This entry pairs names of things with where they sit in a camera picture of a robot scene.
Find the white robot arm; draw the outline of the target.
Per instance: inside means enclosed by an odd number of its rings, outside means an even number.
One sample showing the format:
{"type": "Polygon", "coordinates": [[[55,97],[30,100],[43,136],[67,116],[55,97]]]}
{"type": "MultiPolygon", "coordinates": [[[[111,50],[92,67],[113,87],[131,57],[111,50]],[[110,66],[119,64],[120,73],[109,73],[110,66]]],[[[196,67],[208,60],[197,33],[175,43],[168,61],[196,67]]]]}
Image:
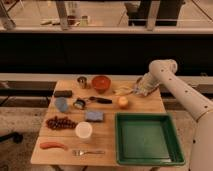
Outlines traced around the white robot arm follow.
{"type": "Polygon", "coordinates": [[[155,60],[149,72],[172,93],[197,122],[190,171],[213,171],[213,101],[183,82],[173,72],[174,60],[155,60]]]}

